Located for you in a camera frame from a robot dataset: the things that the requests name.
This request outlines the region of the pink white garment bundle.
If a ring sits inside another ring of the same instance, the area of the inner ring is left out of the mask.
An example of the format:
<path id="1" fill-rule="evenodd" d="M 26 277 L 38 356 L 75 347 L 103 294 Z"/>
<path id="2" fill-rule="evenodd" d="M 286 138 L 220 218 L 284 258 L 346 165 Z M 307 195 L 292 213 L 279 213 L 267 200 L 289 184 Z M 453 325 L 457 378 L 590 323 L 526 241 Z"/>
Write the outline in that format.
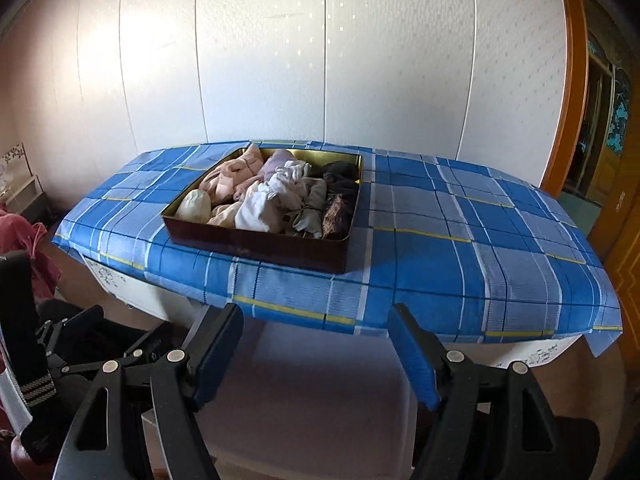
<path id="1" fill-rule="evenodd" d="M 226 160 L 209 171 L 198 188 L 208 194 L 213 205 L 221 204 L 230 200 L 243 182 L 256 177 L 262 166 L 262 152 L 255 144 L 250 144 L 240 156 Z"/>

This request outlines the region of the light green sock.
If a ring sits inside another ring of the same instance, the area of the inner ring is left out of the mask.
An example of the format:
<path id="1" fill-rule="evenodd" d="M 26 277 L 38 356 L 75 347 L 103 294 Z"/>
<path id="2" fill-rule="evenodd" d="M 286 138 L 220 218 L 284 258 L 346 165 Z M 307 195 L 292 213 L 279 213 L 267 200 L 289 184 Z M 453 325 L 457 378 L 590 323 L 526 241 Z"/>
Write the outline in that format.
<path id="1" fill-rule="evenodd" d="M 210 218 L 212 203 L 207 192 L 194 188 L 180 202 L 175 217 L 181 221 L 206 224 Z"/>

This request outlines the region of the cream peach garment bundle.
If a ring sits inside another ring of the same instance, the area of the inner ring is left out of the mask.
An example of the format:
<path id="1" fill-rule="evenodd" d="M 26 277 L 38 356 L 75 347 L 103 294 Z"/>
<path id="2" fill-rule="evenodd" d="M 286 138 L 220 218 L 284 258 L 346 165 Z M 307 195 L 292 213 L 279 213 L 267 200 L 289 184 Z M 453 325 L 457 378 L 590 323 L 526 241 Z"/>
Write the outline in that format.
<path id="1" fill-rule="evenodd" d="M 258 175 L 243 182 L 230 200 L 213 205 L 209 226 L 277 233 L 286 212 L 302 206 L 306 190 L 302 183 L 311 170 L 308 162 L 290 160 L 268 181 Z"/>

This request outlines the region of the sage green cloth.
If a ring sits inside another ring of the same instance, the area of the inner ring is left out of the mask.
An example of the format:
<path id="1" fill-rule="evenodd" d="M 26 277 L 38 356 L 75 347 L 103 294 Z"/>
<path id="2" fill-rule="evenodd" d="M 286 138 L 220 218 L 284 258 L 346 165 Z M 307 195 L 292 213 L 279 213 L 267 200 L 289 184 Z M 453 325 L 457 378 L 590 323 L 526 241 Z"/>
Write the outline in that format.
<path id="1" fill-rule="evenodd" d="M 306 190 L 302 206 L 288 212 L 283 220 L 288 235 L 320 240 L 322 237 L 322 214 L 326 206 L 326 181 L 317 178 L 303 178 Z"/>

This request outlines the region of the dark navy lace garment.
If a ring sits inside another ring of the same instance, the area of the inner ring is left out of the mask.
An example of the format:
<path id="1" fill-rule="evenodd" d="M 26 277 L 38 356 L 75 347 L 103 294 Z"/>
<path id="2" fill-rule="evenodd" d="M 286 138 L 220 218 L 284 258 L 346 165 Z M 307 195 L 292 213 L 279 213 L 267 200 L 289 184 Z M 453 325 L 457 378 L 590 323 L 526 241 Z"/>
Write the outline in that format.
<path id="1" fill-rule="evenodd" d="M 322 237 L 344 240 L 352 225 L 359 193 L 359 168 L 353 162 L 329 162 L 311 174 L 326 182 L 326 206 L 322 214 Z"/>

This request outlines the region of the pink red cloth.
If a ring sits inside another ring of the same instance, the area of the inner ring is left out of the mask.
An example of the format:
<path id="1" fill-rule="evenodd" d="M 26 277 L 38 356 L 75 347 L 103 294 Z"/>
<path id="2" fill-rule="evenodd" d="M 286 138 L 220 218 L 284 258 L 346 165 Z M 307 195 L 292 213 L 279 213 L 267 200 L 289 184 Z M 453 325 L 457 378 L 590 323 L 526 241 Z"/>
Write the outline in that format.
<path id="1" fill-rule="evenodd" d="M 54 261 L 42 252 L 39 244 L 48 231 L 43 223 L 30 223 L 20 214 L 1 209 L 1 252 L 24 250 L 32 264 L 32 289 L 37 302 L 53 299 L 61 278 L 61 271 Z"/>

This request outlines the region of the blue plaid tablecloth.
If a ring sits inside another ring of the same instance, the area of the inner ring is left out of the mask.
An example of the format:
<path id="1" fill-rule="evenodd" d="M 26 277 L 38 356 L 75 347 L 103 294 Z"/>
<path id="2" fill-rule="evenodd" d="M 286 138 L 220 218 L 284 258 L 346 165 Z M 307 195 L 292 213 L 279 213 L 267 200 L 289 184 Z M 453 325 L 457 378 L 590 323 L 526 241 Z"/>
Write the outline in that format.
<path id="1" fill-rule="evenodd" d="M 53 240 L 87 258 L 252 318 L 381 335 L 394 304 L 448 342 L 584 336 L 600 354 L 623 331 L 608 274 L 549 194 L 492 168 L 362 148 L 346 270 L 326 274 L 175 244 L 162 210 L 236 150 L 146 152 L 85 196 Z"/>

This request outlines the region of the dark rectangular tin box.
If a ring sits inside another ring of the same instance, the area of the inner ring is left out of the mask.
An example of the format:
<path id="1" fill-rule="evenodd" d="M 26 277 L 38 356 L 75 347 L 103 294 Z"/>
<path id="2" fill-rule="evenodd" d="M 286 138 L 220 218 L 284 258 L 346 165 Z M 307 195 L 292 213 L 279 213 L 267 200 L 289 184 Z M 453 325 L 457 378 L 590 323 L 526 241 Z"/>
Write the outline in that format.
<path id="1" fill-rule="evenodd" d="M 215 162 L 162 218 L 176 244 L 343 273 L 362 173 L 359 154 L 251 143 Z"/>

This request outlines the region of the lavender grey rolled cloth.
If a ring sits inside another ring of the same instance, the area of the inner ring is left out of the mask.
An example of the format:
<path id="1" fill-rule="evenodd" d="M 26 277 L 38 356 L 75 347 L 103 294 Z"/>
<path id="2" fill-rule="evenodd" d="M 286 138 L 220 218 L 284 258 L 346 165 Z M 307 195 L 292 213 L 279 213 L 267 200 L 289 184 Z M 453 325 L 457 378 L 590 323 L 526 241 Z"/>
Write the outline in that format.
<path id="1" fill-rule="evenodd" d="M 284 167 L 290 160 L 296 160 L 296 157 L 284 148 L 275 150 L 264 162 L 259 170 L 262 180 L 268 181 L 279 167 Z"/>

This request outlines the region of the orange wooden door frame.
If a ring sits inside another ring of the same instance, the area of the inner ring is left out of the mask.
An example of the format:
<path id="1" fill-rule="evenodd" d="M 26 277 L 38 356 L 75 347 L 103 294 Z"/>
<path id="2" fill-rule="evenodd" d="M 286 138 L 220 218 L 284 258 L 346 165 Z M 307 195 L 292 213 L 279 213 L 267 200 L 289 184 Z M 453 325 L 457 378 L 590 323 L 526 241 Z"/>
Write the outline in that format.
<path id="1" fill-rule="evenodd" d="M 562 191 L 584 118 L 588 91 L 589 53 L 585 6 L 563 0 L 566 28 L 565 82 L 558 130 L 540 187 L 553 197 Z"/>

